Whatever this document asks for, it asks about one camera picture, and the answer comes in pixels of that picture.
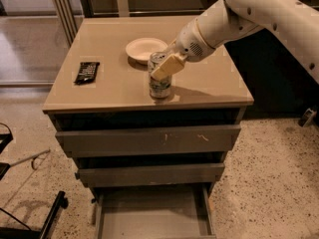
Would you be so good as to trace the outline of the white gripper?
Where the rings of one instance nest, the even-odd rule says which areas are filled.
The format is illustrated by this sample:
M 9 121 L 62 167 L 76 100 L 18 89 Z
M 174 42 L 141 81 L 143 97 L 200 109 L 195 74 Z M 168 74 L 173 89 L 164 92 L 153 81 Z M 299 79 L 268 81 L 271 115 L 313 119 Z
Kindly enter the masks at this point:
M 209 44 L 212 37 L 210 21 L 196 17 L 183 26 L 164 50 L 168 56 L 151 72 L 151 77 L 162 81 L 184 68 L 185 62 L 199 62 L 210 56 L 216 48 Z

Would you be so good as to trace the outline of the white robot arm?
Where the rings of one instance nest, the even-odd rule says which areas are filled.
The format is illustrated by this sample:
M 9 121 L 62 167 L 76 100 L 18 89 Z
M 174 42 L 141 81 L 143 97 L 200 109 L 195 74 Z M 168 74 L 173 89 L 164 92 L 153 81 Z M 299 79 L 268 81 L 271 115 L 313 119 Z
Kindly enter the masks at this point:
M 262 29 L 319 83 L 319 12 L 299 0 L 218 0 L 180 30 L 151 76 L 160 81 Z

